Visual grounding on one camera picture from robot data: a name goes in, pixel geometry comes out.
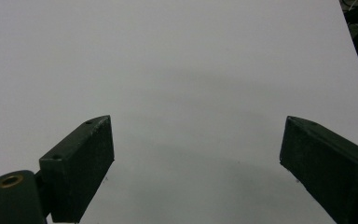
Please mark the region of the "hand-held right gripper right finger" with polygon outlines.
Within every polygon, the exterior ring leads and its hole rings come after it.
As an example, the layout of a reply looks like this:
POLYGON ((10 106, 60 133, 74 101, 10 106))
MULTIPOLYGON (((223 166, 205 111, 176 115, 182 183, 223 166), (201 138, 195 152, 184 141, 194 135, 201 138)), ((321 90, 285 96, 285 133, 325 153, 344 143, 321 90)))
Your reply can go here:
POLYGON ((324 126, 286 118, 280 164, 337 224, 358 224, 358 146, 324 126))

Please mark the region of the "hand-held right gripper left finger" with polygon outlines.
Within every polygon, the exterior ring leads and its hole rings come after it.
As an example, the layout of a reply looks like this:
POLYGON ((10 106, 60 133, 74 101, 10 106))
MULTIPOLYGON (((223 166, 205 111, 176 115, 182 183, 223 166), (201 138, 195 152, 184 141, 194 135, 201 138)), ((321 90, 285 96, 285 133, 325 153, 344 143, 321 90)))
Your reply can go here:
POLYGON ((115 160, 111 117, 89 119, 39 159, 43 182, 51 187, 51 217, 77 223, 115 160))

